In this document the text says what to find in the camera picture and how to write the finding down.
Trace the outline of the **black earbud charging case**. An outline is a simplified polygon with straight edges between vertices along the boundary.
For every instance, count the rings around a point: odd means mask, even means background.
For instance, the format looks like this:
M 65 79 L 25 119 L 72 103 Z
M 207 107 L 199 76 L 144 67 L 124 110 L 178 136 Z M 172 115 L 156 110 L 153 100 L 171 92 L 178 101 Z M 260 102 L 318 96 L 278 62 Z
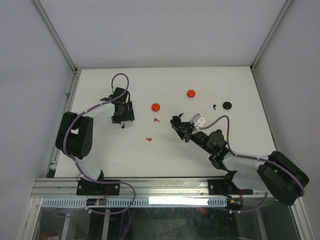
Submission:
M 179 126 L 181 124 L 181 117 L 178 115 L 172 116 L 172 118 L 170 120 L 170 124 L 172 126 Z

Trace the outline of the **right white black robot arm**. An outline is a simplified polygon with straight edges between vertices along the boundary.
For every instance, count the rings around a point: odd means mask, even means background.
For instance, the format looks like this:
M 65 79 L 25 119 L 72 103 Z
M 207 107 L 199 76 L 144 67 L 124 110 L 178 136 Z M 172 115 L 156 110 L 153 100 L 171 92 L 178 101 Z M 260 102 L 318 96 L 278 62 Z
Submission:
M 170 120 L 171 128 L 182 141 L 195 143 L 209 154 L 208 159 L 217 170 L 226 171 L 223 179 L 226 192 L 264 192 L 287 206 L 305 195 L 309 177 L 282 152 L 273 151 L 269 155 L 236 152 L 231 148 L 229 134 L 224 135 L 220 129 L 210 134 L 204 132 L 213 127 L 216 120 L 207 126 L 205 122 L 199 114 L 186 122 L 178 115 Z

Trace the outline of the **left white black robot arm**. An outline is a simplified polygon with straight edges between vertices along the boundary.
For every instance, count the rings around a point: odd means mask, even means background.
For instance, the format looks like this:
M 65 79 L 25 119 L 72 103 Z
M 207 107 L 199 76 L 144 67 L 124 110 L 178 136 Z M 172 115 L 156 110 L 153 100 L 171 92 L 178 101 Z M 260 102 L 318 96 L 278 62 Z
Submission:
M 106 121 L 123 124 L 135 120 L 131 94 L 127 89 L 116 87 L 109 97 L 80 113 L 67 111 L 63 114 L 55 146 L 76 165 L 87 188 L 100 194 L 105 188 L 104 173 L 89 157 L 93 147 L 94 127 Z

